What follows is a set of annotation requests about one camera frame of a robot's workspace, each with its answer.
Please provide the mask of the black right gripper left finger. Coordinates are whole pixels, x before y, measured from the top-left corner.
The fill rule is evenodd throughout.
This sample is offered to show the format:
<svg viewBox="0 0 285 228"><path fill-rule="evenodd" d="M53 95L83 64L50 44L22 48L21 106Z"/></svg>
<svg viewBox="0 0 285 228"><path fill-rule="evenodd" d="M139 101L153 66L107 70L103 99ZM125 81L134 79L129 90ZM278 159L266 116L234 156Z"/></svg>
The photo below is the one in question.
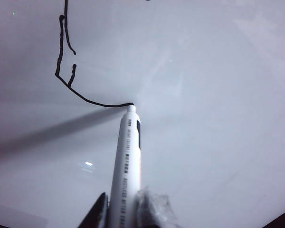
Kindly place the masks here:
<svg viewBox="0 0 285 228"><path fill-rule="evenodd" d="M100 194L92 208L88 211L78 228L105 228L108 212L108 196Z"/></svg>

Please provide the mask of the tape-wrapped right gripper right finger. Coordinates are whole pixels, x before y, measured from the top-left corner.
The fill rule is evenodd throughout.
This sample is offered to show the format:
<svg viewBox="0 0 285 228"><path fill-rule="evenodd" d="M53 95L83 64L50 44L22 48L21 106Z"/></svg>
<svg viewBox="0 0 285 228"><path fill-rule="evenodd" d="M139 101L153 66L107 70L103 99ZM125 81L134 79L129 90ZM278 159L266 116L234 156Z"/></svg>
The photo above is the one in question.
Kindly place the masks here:
<svg viewBox="0 0 285 228"><path fill-rule="evenodd" d="M137 193L136 228L177 228L177 217L167 194L156 193L149 186Z"/></svg>

